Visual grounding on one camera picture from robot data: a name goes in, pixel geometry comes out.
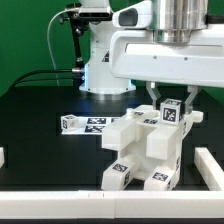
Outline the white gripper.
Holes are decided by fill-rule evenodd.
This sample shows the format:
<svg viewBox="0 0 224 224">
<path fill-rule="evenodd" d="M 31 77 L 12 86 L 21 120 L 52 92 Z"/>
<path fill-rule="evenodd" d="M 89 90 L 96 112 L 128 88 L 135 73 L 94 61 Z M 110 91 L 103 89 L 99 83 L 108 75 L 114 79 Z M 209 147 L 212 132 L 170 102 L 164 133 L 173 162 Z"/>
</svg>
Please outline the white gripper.
<svg viewBox="0 0 224 224">
<path fill-rule="evenodd" d="M 149 30 L 117 31 L 110 68 L 115 77 L 151 81 L 146 89 L 154 109 L 161 98 L 156 82 L 189 85 L 184 104 L 190 114 L 199 86 L 224 87 L 224 28 L 194 31 L 188 44 L 171 45 L 154 42 Z"/>
</svg>

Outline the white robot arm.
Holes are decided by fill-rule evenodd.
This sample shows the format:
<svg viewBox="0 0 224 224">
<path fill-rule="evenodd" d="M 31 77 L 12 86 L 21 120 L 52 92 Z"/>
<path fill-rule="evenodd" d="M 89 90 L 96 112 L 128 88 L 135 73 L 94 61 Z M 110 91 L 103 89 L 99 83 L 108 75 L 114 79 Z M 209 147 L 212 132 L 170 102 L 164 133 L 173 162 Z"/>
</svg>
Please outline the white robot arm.
<svg viewBox="0 0 224 224">
<path fill-rule="evenodd" d="M 97 34 L 112 74 L 142 80 L 153 100 L 158 83 L 189 87 L 185 111 L 201 86 L 224 88 L 224 16 L 208 0 L 143 0 L 115 13 L 108 0 L 80 0 L 83 18 L 110 20 Z"/>
</svg>

